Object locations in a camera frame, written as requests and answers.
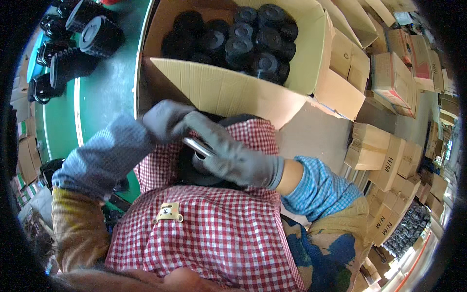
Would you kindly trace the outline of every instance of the green painted floor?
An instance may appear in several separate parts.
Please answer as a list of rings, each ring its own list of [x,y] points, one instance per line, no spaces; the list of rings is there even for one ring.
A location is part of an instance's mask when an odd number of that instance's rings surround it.
[[[43,163],[67,157],[79,146],[80,135],[83,142],[88,141],[120,113],[133,115],[138,43],[149,3],[149,0],[126,0],[109,7],[119,15],[117,25],[123,30],[125,43],[111,58],[102,60],[90,76],[80,78],[79,87],[75,88],[76,81],[72,80],[62,97],[51,99],[45,106],[35,105],[37,139],[43,143],[39,151]],[[76,101],[75,90],[79,90],[79,100]],[[77,133],[75,113],[81,133]],[[131,203],[140,195],[140,188],[133,172],[127,178],[130,191],[118,195]]]

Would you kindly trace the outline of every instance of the gingham apron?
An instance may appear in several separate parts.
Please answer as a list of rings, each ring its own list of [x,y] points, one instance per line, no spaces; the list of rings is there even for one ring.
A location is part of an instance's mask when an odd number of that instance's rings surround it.
[[[248,148],[277,155],[274,127],[260,119],[227,127]],[[159,145],[134,169],[142,195],[113,231],[106,266],[164,277],[180,267],[227,287],[303,291],[280,219],[280,194],[200,186],[170,186],[181,144]],[[183,221],[156,217],[178,203]]]

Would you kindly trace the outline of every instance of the sleeve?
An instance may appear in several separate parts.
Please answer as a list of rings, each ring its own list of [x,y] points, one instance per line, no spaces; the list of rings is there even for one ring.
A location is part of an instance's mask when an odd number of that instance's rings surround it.
[[[54,187],[105,200],[155,147],[150,131],[132,116],[121,114],[82,147],[74,149],[52,177]]]
[[[295,190],[281,198],[288,211],[314,222],[346,209],[363,196],[353,183],[334,174],[318,158],[297,156],[295,160],[304,172]]]

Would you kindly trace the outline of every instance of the hand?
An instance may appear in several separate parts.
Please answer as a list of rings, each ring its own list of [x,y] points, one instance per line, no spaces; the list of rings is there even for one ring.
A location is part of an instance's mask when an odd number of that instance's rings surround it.
[[[199,112],[184,118],[187,127],[198,132],[216,156],[206,157],[204,166],[215,176],[238,185],[275,189],[282,178],[284,159],[244,148],[224,127]]]
[[[144,114],[142,123],[152,132],[157,144],[169,144],[180,141],[187,134],[188,128],[181,121],[194,110],[191,106],[162,100]]]

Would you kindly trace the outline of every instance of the worker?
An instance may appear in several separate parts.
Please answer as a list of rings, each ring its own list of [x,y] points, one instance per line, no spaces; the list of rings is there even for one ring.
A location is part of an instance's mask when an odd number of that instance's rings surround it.
[[[247,187],[173,185],[189,131],[216,154],[208,171]],[[101,207],[132,169],[141,195],[110,238]],[[351,291],[371,246],[362,193],[317,158],[279,156],[269,121],[224,128],[170,100],[119,116],[70,153],[53,185],[63,273],[51,279],[73,291]]]

